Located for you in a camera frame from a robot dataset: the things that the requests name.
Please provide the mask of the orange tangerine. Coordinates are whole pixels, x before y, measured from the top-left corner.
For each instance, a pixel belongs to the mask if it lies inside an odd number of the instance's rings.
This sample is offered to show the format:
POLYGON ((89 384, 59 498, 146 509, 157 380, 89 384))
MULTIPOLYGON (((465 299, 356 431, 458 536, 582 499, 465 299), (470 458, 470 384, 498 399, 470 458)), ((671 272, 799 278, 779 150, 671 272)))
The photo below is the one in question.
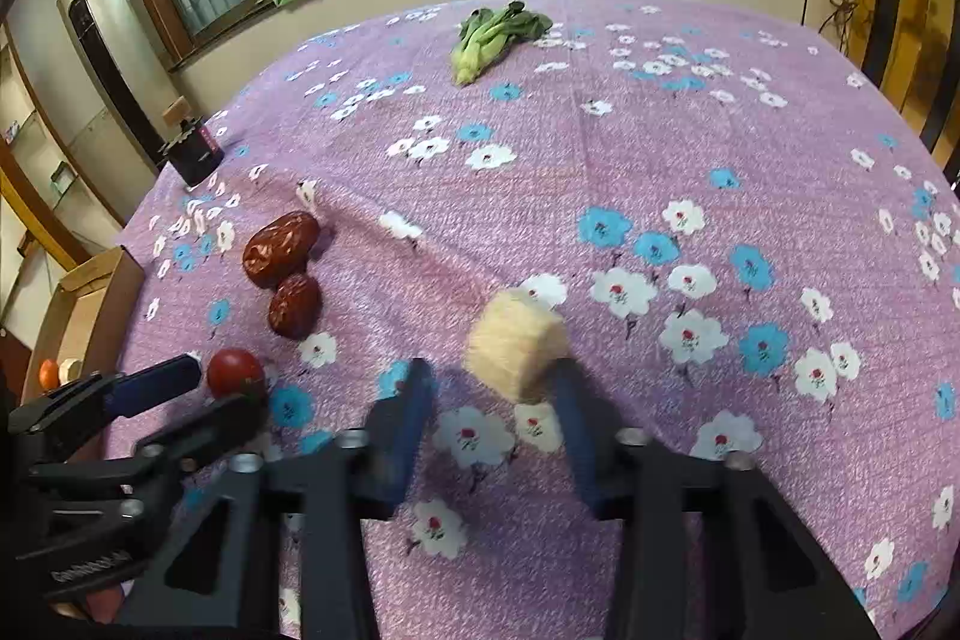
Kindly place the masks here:
POLYGON ((44 393, 57 390, 60 386, 59 362, 55 359, 44 359, 37 370, 37 381, 44 393))

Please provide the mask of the red cherry tomato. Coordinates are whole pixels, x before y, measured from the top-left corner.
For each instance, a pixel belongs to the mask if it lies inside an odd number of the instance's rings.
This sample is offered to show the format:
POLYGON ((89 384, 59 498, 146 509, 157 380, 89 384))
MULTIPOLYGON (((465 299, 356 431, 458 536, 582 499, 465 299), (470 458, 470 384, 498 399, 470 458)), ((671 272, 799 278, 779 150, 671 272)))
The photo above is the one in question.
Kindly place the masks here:
POLYGON ((254 354, 240 347, 225 347, 206 366, 206 386, 213 398, 262 395, 265 372, 254 354))

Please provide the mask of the small dark red jujube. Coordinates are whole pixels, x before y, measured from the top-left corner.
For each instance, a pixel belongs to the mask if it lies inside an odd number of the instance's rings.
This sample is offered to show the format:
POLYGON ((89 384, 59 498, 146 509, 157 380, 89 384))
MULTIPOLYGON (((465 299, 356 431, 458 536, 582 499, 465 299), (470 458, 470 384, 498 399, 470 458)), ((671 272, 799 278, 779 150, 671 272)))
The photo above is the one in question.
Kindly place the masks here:
POLYGON ((313 276, 296 273, 281 281, 270 307, 268 326, 275 335, 301 341, 313 333, 322 310, 322 291, 313 276))

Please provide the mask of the white yam chunk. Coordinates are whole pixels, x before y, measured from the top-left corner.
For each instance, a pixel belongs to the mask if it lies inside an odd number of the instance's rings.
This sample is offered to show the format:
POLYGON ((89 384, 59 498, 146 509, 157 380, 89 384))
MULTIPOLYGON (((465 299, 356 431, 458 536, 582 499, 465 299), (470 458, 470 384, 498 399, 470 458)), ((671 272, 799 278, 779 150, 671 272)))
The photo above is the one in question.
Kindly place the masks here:
POLYGON ((519 287, 496 292, 470 328, 464 370, 511 403, 539 403, 548 367, 569 356, 562 315, 519 287))
POLYGON ((82 359, 64 359, 59 364, 59 380, 62 385, 67 385, 72 381, 78 380, 82 376, 82 359))

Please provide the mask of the large dark red jujube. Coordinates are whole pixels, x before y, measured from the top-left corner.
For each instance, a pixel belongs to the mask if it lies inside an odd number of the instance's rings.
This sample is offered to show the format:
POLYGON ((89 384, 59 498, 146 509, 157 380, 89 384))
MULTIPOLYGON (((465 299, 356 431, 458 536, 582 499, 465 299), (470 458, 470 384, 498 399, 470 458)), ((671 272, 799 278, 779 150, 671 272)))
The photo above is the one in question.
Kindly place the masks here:
POLYGON ((319 234, 319 221, 308 211, 283 214, 245 244, 241 257, 245 276, 260 289, 275 289, 306 268, 319 234))

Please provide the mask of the cardboard tray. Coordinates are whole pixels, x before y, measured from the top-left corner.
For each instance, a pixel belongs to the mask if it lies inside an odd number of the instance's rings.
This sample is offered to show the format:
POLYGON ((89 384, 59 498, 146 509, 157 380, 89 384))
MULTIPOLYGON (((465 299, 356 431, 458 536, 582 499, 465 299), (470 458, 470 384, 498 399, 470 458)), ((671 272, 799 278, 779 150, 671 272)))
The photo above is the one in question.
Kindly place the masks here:
MULTIPOLYGON (((82 359, 82 376, 116 374, 128 319, 145 273, 122 247, 94 255, 67 273, 53 291, 39 330, 21 393, 21 404, 46 396, 37 381, 44 359, 82 359)), ((62 463, 64 459, 20 459, 23 464, 62 463)))

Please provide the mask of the black holder with cork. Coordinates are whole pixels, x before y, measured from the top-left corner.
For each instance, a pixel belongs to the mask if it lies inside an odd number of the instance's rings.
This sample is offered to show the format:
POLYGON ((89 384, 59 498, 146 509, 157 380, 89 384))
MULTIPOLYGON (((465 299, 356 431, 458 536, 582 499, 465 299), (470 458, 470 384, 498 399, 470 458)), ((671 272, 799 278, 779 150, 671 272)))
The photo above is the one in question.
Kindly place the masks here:
POLYGON ((179 133, 161 148, 161 158, 174 167, 188 187, 205 182, 223 163, 224 152, 200 119, 182 119, 179 133))

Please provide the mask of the purple floral tablecloth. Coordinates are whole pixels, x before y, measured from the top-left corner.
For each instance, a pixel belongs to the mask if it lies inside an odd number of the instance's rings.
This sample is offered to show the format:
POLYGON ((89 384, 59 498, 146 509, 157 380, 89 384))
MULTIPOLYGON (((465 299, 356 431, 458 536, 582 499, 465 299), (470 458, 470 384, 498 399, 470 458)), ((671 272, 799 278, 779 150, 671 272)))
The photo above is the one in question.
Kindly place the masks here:
POLYGON ((530 366, 565 346, 683 456, 757 460, 874 629, 958 551, 958 200, 818 35, 683 0, 529 0, 550 29, 457 86, 469 5, 303 37, 210 119, 119 241, 122 354, 254 354, 268 459, 359 424, 425 359, 434 414, 364 528, 387 638, 596 638, 590 516, 530 366))

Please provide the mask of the white standing air conditioner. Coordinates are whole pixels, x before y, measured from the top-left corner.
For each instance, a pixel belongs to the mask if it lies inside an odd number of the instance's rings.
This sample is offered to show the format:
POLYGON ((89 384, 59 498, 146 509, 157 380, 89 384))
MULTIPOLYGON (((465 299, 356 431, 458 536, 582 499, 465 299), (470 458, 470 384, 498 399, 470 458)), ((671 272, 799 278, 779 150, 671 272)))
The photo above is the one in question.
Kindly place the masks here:
POLYGON ((178 99, 130 0, 57 0, 68 37, 94 89, 151 169, 174 131, 163 113, 178 99))

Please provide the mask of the green bok choy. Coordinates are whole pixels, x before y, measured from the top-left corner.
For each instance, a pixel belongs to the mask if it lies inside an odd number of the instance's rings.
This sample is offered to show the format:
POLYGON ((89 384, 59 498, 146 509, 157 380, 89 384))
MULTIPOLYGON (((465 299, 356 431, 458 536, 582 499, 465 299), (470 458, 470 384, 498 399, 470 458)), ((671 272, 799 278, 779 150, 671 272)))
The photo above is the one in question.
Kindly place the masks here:
POLYGON ((512 0, 499 10, 473 10, 460 23, 459 37, 451 50, 452 82, 458 88, 473 85, 512 47, 537 41, 551 28, 553 21, 546 14, 529 10, 521 0, 512 0))

